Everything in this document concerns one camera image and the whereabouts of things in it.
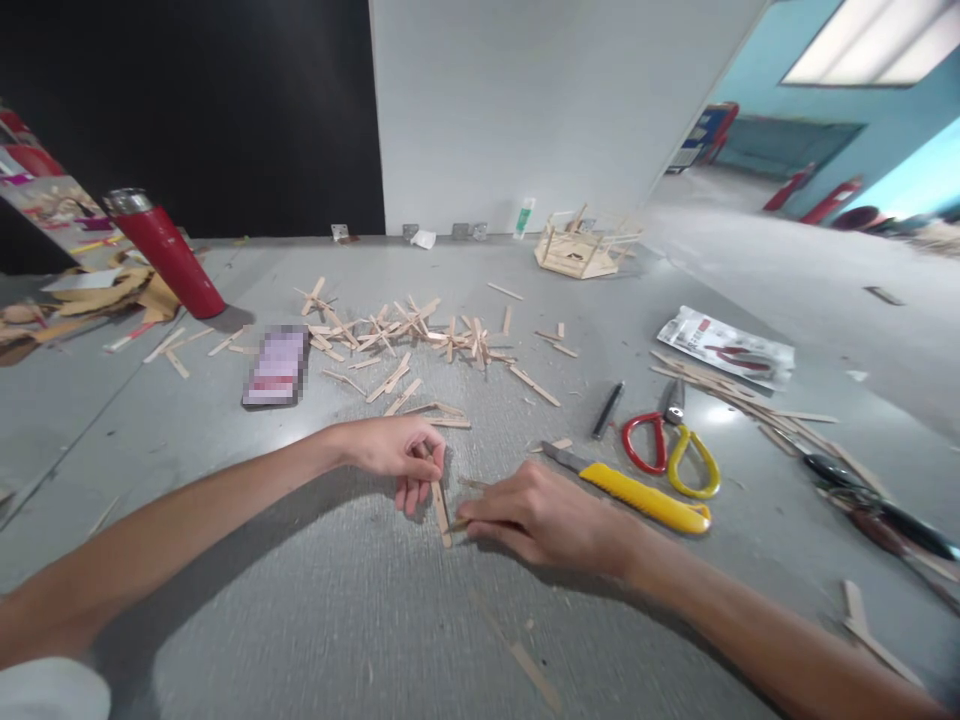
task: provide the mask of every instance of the scissor handle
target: scissor handle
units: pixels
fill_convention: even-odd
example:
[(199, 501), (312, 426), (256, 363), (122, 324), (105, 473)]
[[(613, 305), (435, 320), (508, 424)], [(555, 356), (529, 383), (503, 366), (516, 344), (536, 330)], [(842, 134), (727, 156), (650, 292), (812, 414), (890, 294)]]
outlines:
[[(667, 467), (667, 478), (670, 480), (670, 484), (687, 497), (695, 497), (700, 500), (712, 498), (720, 489), (720, 468), (717, 467), (716, 460), (713, 459), (713, 455), (707, 450), (707, 446), (703, 444), (700, 437), (695, 432), (690, 432), (686, 425), (678, 425), (677, 430), (680, 431), (680, 439), (677, 441), (673, 452), (670, 453), (670, 463)], [(680, 479), (680, 461), (683, 459), (683, 454), (687, 451), (687, 445), (691, 440), (693, 440), (697, 452), (700, 453), (700, 457), (703, 458), (703, 464), (707, 466), (707, 476), (710, 478), (703, 490), (694, 490), (687, 487)]]
[[(653, 437), (657, 448), (657, 464), (647, 465), (637, 451), (633, 449), (633, 442), (630, 440), (630, 433), (637, 425), (643, 423), (653, 423)], [(663, 414), (659, 412), (639, 415), (632, 420), (628, 420), (623, 426), (623, 449), (633, 464), (649, 475), (663, 475), (667, 471), (667, 441), (663, 433)]]

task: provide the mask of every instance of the red fire extinguisher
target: red fire extinguisher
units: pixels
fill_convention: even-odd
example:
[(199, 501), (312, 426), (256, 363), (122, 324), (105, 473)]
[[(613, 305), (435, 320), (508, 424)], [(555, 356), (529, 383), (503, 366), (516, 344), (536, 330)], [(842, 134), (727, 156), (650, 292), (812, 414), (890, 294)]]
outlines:
[(783, 204), (787, 201), (793, 193), (797, 190), (800, 190), (804, 185), (810, 182), (810, 177), (813, 175), (813, 171), (816, 169), (816, 163), (810, 163), (803, 170), (796, 173), (792, 178), (787, 180), (777, 192), (774, 193), (773, 197), (767, 201), (767, 204), (763, 206), (764, 210), (779, 210), (783, 207)]
[(856, 175), (845, 183), (837, 185), (829, 195), (817, 203), (817, 206), (800, 218), (800, 222), (807, 225), (817, 225), (827, 215), (846, 202), (847, 198), (863, 187), (863, 175)]
[(170, 216), (140, 188), (111, 190), (104, 197), (113, 221), (160, 273), (195, 318), (219, 315), (226, 308)]

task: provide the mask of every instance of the black marker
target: black marker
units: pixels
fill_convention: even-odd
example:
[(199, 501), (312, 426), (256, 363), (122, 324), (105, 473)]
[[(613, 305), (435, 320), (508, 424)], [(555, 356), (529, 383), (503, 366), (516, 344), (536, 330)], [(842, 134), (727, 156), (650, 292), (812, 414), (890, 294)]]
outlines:
[(594, 440), (603, 440), (603, 434), (607, 431), (607, 423), (610, 421), (610, 416), (613, 415), (613, 411), (617, 409), (617, 403), (620, 402), (620, 396), (623, 395), (623, 382), (618, 382), (616, 387), (613, 388), (613, 392), (610, 393), (610, 399), (607, 400), (607, 404), (603, 406), (603, 412), (600, 413), (600, 419), (597, 420), (597, 424), (593, 427), (593, 432), (591, 436)]

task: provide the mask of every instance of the smartphone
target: smartphone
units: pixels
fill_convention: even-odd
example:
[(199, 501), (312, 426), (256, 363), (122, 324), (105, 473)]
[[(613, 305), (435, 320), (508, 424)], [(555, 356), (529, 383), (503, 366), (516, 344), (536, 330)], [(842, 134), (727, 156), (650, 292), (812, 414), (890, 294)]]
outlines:
[(243, 405), (296, 405), (303, 391), (309, 345), (306, 325), (267, 328), (250, 378), (244, 383)]

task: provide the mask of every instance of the popsicle stick structure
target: popsicle stick structure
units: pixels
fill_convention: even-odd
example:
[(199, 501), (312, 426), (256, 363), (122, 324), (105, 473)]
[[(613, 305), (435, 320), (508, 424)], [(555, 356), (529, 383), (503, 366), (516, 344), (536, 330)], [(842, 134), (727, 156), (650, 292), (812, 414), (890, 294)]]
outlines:
[(534, 255), (544, 270), (578, 280), (612, 275), (620, 270), (627, 251), (640, 240), (643, 228), (631, 216), (591, 210), (587, 206), (553, 213), (540, 233)]

